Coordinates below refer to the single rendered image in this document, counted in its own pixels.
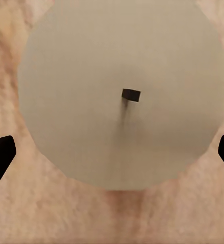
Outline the pillar candle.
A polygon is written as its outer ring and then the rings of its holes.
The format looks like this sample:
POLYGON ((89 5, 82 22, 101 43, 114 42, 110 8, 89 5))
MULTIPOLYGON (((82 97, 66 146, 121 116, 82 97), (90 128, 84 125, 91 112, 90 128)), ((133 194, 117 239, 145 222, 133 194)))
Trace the pillar candle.
POLYGON ((222 40, 193 0, 56 0, 17 83, 39 152, 106 191, 177 178, 224 120, 222 40))

